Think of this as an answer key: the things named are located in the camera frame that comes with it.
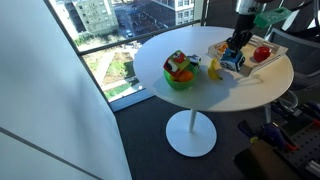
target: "white wall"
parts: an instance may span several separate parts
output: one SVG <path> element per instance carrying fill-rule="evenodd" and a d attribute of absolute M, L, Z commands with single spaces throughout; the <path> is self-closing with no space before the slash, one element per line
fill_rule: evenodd
<path fill-rule="evenodd" d="M 131 179 L 116 120 L 45 3 L 0 1 L 0 20 L 0 127 L 100 178 Z"/>

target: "red apple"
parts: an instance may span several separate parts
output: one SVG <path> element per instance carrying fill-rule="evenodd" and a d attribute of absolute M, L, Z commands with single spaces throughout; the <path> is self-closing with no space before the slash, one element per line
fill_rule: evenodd
<path fill-rule="evenodd" d="M 253 53 L 253 58 L 257 62 L 262 62 L 266 60 L 271 54 L 271 49 L 266 47 L 266 46 L 260 46 L 258 47 L 254 53 Z"/>

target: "banana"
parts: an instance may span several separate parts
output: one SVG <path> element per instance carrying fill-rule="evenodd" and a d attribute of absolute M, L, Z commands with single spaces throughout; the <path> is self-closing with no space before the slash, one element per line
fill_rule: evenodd
<path fill-rule="evenodd" d="M 222 80 L 222 77 L 218 74 L 215 68 L 217 62 L 218 60 L 216 58 L 212 59 L 211 64 L 208 68 L 208 75 L 213 80 Z"/>

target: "window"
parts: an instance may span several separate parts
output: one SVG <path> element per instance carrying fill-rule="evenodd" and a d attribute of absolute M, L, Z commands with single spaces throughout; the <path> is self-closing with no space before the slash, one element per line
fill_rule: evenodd
<path fill-rule="evenodd" d="M 181 6 L 183 6 L 183 2 L 182 2 L 182 0 L 179 0 L 178 1 L 178 7 L 181 7 Z"/>
<path fill-rule="evenodd" d="M 89 73 L 110 103 L 143 89 L 132 67 L 133 57 L 138 49 L 154 36 L 153 33 L 158 34 L 164 29 L 170 30 L 176 25 L 183 25 L 185 21 L 184 11 L 175 12 L 172 8 L 161 5 L 159 8 L 158 2 L 162 0 L 148 1 L 148 7 L 144 8 L 136 8 L 132 5 L 117 6 L 116 3 L 112 4 L 113 1 L 103 0 L 90 3 L 77 1 L 78 5 L 74 1 L 66 4 L 58 3 L 56 0 L 44 1 L 52 7 L 49 9 L 54 12 L 53 16 L 60 22 L 59 25 L 66 29 L 65 33 L 70 42 L 74 43 L 77 55 L 88 66 Z M 170 7 L 181 8 L 185 0 L 165 0 L 164 2 Z M 66 12 L 70 14 L 69 19 L 65 15 Z M 132 27 L 131 21 L 138 22 L 138 25 Z M 118 22 L 123 22 L 124 27 L 119 28 Z M 130 42 L 131 38 L 138 36 L 143 38 Z M 111 59 L 109 66 L 105 66 L 106 59 Z"/>
<path fill-rule="evenodd" d="M 182 18 L 182 13 L 178 13 L 178 19 Z"/>
<path fill-rule="evenodd" d="M 184 5 L 188 6 L 189 5 L 189 0 L 184 0 Z"/>

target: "table base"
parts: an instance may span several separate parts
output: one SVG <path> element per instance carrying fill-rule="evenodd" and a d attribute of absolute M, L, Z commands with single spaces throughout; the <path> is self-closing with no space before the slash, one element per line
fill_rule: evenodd
<path fill-rule="evenodd" d="M 179 153 L 198 157 L 207 154 L 215 145 L 217 132 L 211 120 L 196 112 L 190 128 L 192 111 L 180 111 L 168 121 L 166 135 L 170 145 Z"/>

